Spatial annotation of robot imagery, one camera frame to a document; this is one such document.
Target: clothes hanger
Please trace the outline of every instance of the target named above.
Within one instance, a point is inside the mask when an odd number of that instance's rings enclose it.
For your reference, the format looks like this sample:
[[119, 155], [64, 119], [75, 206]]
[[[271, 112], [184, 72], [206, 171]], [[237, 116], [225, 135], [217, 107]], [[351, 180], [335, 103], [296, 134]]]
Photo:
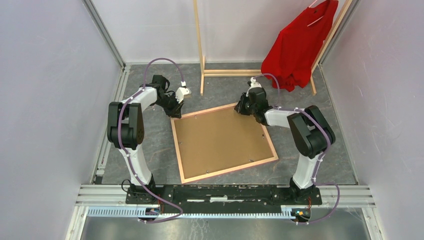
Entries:
[[[312, 7], [312, 6], [313, 6], [316, 2], [318, 2], [318, 0], [313, 1], [313, 3], [312, 3], [311, 5], [309, 5], [309, 8], [311, 8], [311, 7]], [[318, 18], [317, 20], [315, 20], [315, 21], [313, 21], [313, 22], [309, 23], [309, 25], [308, 25], [307, 27], [309, 27], [309, 26], [311, 26], [312, 24], [314, 24], [314, 23], [318, 22], [318, 21], [319, 21], [319, 20], [321, 20], [323, 17], [324, 17], [324, 16], [322, 16], [322, 17]]]

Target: brown board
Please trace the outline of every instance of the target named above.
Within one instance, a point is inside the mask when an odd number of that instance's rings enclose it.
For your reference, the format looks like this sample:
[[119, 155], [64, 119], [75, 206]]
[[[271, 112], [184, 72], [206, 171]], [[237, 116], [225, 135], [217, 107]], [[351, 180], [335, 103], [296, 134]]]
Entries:
[[267, 128], [235, 105], [171, 118], [183, 184], [278, 160]]

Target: red t-shirt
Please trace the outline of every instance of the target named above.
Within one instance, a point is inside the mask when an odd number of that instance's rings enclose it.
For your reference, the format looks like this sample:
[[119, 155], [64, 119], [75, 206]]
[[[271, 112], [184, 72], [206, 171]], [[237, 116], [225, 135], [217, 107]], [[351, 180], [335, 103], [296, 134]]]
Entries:
[[[295, 86], [304, 88], [309, 83], [312, 64], [330, 32], [338, 5], [337, 0], [326, 0], [316, 7], [308, 7], [279, 32], [261, 71], [273, 74], [280, 89], [291, 92]], [[272, 86], [277, 88], [274, 80]]]

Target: wooden clothes rack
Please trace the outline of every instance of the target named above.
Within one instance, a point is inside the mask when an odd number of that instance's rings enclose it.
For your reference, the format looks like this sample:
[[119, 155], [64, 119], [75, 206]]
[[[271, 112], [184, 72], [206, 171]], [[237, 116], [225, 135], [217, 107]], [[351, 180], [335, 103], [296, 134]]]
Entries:
[[[335, 22], [333, 23], [330, 32], [327, 35], [321, 49], [319, 50], [318, 55], [315, 58], [311, 66], [311, 72], [313, 73], [318, 63], [320, 62], [321, 57], [329, 46], [330, 40], [334, 37], [336, 30], [338, 29], [340, 23], [345, 17], [346, 12], [351, 6], [353, 0], [346, 0], [341, 8], [340, 13], [338, 14]], [[200, 71], [201, 71], [201, 79], [200, 79], [200, 95], [203, 96], [204, 87], [205, 87], [205, 77], [251, 77], [262, 74], [260, 69], [205, 69], [205, 56], [202, 53], [202, 42], [200, 36], [200, 27], [199, 27], [199, 12], [198, 12], [198, 1], [193, 0], [194, 6], [194, 20], [196, 24], [196, 32], [197, 32], [197, 45], [198, 45], [198, 53], [200, 60]], [[312, 75], [310, 76], [310, 86], [312, 88], [312, 95], [317, 94], [317, 90], [315, 88], [315, 83]]]

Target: marble floor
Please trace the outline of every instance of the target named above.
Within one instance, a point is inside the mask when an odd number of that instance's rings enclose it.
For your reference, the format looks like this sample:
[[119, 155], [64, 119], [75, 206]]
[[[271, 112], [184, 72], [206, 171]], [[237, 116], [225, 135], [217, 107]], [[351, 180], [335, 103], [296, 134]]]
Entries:
[[[124, 98], [137, 91], [143, 81], [145, 65], [132, 65], [126, 85]], [[204, 80], [204, 95], [200, 96], [200, 65], [181, 64], [187, 86], [192, 97], [185, 100], [182, 113], [191, 113], [210, 109], [239, 101], [248, 89], [249, 77], [207, 77]], [[207, 69], [259, 69], [260, 63], [208, 63]], [[147, 82], [153, 74], [163, 75], [171, 82], [170, 90], [176, 90], [180, 74], [173, 64], [154, 64], [148, 70]], [[332, 127], [336, 142], [324, 158], [317, 176], [318, 183], [336, 182], [338, 184], [355, 184], [354, 172], [343, 141], [336, 114], [330, 96], [317, 68], [313, 73], [317, 94], [312, 96], [311, 87], [297, 87], [292, 92], [281, 91], [281, 104], [284, 107], [308, 107], [316, 105]], [[264, 77], [258, 81], [265, 88], [269, 104], [277, 103], [277, 90]], [[157, 184], [180, 184], [180, 173], [174, 146], [170, 119], [159, 106], [150, 106], [143, 112], [145, 136], [143, 151], [147, 166]], [[288, 184], [296, 171], [299, 152], [296, 149], [291, 132], [287, 128], [268, 126], [279, 160], [250, 167], [219, 176], [214, 176], [192, 184]], [[120, 184], [129, 179], [123, 156], [113, 146], [108, 154], [102, 184]]]

